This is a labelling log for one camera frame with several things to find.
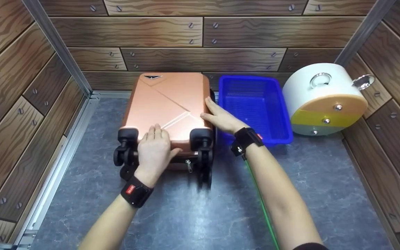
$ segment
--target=wall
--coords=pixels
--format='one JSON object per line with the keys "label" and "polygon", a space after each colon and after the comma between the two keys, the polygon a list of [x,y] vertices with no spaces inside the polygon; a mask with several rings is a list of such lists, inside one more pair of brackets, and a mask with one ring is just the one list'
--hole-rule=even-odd
{"label": "wall", "polygon": [[375,0],[41,0],[94,90],[145,71],[273,76],[333,62]]}
{"label": "wall", "polygon": [[368,111],[343,134],[391,242],[400,249],[400,0],[347,70],[378,78],[364,91]]}
{"label": "wall", "polygon": [[21,0],[0,0],[0,242],[19,234],[82,97]]}

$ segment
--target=hand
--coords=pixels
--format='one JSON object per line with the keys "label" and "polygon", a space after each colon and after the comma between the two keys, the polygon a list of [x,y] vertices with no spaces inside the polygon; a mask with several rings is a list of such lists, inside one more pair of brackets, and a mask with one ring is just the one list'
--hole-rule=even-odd
{"label": "hand", "polygon": [[138,144],[140,165],[135,171],[135,177],[146,186],[154,187],[170,160],[179,152],[179,148],[171,150],[171,141],[166,130],[162,130],[158,124],[151,126]]}
{"label": "hand", "polygon": [[241,128],[249,127],[244,122],[235,118],[226,110],[222,109],[221,106],[218,106],[216,103],[214,103],[210,97],[207,97],[205,102],[209,111],[211,111],[213,114],[202,113],[200,114],[200,117],[208,122],[211,122],[218,129],[234,135]]}

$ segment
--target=pot handle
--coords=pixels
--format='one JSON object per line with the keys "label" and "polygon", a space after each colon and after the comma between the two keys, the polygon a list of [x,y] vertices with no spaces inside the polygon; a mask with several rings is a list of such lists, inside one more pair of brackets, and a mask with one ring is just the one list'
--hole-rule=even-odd
{"label": "pot handle", "polygon": [[310,87],[314,89],[318,85],[325,84],[328,85],[331,81],[331,75],[325,72],[318,73],[313,76],[310,80]]}

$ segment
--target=metal ring handle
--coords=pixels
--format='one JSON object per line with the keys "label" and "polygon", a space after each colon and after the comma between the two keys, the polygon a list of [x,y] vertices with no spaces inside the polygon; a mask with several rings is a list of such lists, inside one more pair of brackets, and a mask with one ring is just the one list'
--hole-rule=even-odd
{"label": "metal ring handle", "polygon": [[331,75],[330,74],[328,74],[328,73],[325,73],[325,72],[322,72],[322,73],[318,73],[318,74],[316,74],[315,76],[313,76],[312,78],[311,78],[311,80],[310,80],[310,85],[311,85],[311,88],[315,88],[315,87],[317,87],[317,84],[314,82],[319,76],[326,76],[326,77],[328,77],[328,82],[323,82],[323,83],[321,83],[321,84],[329,84],[330,83],[330,81],[331,81]]}

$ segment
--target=black wristband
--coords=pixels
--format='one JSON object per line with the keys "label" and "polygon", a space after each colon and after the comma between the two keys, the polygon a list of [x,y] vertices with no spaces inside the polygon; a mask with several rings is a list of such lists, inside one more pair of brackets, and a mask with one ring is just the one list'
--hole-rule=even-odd
{"label": "black wristband", "polygon": [[147,187],[135,176],[132,176],[121,190],[121,196],[133,207],[140,208],[151,196],[152,191],[154,191],[153,188]]}

